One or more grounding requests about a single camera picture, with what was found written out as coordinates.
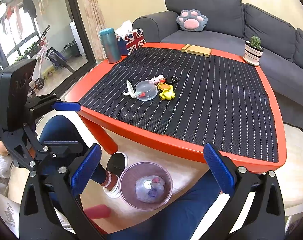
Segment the clear plastic dome lid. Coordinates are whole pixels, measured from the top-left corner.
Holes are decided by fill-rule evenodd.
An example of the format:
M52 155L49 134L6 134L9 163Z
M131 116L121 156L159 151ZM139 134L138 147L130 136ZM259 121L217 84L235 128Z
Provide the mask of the clear plastic dome lid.
M141 81L135 87L135 95L140 101L150 101L157 96L156 85L150 80Z

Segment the red coffee table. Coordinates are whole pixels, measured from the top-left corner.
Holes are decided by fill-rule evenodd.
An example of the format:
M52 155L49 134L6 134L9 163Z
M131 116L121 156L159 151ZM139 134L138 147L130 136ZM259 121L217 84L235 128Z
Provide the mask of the red coffee table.
M142 48L163 48L163 49L176 49L181 51L182 45L173 43L147 43ZM227 59L232 59L235 61L246 63L240 56L228 53L226 51L221 51L214 49L210 56L220 56ZM67 101L78 102L80 99L98 82L105 76L111 68L117 63L109 63L108 61L103 61L90 72L83 76L68 92L66 95ZM278 145L278 161L269 162L263 160L257 160L253 158L243 157L241 155L236 155L228 152L221 152L231 158L236 165L244 166L252 172L262 173L267 170L276 170L277 168L284 165L286 162L286 140L282 115L274 95L274 92L267 80L264 72L259 67L256 71L263 83L263 86L267 92L270 100L270 107L275 119L276 127L276 137ZM139 127L127 124L125 122L113 119L109 116L103 115L91 109L88 109L81 105L81 110L79 111L79 116L84 121L87 128L93 134L95 139L100 143L100 145L108 152L114 153L117 150L117 145L108 136L108 131L112 131L118 135L128 138L132 141L138 142L155 150L159 150L177 157L181 157L193 161L203 161L203 147L204 145L196 145L190 142L186 142L180 139L176 139L167 135L160 135L141 129Z

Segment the pink trash bin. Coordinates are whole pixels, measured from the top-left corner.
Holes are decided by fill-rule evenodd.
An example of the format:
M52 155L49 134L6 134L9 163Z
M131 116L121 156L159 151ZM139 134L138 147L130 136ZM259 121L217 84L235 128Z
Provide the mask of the pink trash bin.
M173 193L173 180L162 166L143 161L129 166L121 175L119 191L131 207L153 211L167 204Z

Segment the cat paw cushion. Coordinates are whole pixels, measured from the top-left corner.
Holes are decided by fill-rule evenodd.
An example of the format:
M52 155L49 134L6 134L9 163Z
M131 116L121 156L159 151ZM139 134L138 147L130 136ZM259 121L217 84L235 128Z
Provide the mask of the cat paw cushion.
M183 31L201 32L207 25L208 18L199 10L182 10L176 22Z

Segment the pink pig keychain toy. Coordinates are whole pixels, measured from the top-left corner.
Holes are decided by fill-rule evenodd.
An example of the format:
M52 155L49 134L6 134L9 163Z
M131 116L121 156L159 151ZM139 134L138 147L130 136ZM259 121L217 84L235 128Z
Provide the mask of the pink pig keychain toy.
M163 75L159 75L159 76L153 77L152 79L150 79L150 81L153 84L157 85L158 83L165 83L166 79Z

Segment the teal thermos bottle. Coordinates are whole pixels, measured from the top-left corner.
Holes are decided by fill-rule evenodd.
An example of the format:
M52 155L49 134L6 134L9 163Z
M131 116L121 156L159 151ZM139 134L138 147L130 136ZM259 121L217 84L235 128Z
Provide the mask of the teal thermos bottle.
M100 39L109 63L117 63L121 60L121 54L117 45L117 38L113 28L100 31Z

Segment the black striped table mat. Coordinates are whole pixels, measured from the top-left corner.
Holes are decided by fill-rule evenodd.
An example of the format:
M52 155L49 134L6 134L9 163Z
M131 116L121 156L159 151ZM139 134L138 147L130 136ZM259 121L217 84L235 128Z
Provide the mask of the black striped table mat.
M172 100L157 96L144 102L125 95L127 82L137 85L159 75L178 79ZM269 97L256 68L243 62L140 48L115 64L79 102L153 133L196 145L212 142L223 152L278 161Z

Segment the orange keychain charm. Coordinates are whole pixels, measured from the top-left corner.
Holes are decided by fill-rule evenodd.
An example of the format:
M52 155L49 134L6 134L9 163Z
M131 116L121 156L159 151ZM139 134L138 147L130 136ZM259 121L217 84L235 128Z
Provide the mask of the orange keychain charm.
M162 90L162 91L164 91L166 89L170 90L171 87L172 87L172 85L169 85L169 84L166 84L166 83L162 83L162 82L160 82L160 83L157 84L157 88L160 89L160 90Z

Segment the yellow paper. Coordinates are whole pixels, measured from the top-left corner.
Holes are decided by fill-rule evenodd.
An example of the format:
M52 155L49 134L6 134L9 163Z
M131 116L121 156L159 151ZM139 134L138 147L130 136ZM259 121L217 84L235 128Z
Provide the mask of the yellow paper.
M173 85L170 90L161 91L159 94L161 100L173 100L175 98L175 92L173 89Z

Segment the wooden phone stand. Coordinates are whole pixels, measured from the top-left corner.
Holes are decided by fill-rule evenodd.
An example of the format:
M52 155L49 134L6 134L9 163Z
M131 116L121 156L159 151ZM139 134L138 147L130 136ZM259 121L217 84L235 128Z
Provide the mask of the wooden phone stand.
M212 49L202 47L202 46L197 46L197 45L186 44L181 49L181 52L189 53L189 54L193 54L193 55L204 56L204 57L209 57L211 55Z

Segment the black slipper with sock foot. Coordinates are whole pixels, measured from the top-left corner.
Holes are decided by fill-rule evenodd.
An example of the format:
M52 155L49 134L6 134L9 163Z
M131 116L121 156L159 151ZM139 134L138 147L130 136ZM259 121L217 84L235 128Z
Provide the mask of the black slipper with sock foot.
M106 180L102 184L104 192L109 198L120 197L120 177L128 166L128 157L123 152L114 153L107 162Z

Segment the union jack tissue box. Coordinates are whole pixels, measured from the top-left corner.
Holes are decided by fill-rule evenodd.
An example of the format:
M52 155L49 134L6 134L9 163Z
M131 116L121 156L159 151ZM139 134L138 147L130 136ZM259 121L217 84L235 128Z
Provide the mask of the union jack tissue box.
M130 55L146 43L143 29L134 29L132 22L127 20L115 30L117 45L121 55Z

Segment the curtain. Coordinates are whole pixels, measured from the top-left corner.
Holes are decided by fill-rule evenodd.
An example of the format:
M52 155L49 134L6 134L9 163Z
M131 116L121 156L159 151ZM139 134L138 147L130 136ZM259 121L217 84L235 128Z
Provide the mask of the curtain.
M99 36L100 31L106 28L106 23L98 4L98 0L83 1L92 41L92 50L96 61L100 61L106 58L101 38Z

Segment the person's blue jeans leg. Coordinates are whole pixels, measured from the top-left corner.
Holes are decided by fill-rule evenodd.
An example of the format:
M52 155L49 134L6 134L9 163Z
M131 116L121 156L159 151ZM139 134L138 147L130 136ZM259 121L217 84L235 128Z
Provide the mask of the person's blue jeans leg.
M78 141L88 146L76 126L65 116L55 115L44 126L39 141ZM98 164L91 179L102 184L106 167ZM185 194L149 219L114 233L105 239L190 239L221 190L211 171L207 171Z

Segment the potted cactus striped pot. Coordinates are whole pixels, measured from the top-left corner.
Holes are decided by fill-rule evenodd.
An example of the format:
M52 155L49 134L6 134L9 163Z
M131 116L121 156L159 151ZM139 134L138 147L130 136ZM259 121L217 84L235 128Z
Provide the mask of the potted cactus striped pot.
M260 58L263 55L264 49L260 46L261 39L253 35L249 41L245 41L245 50L243 59L252 66L259 66Z

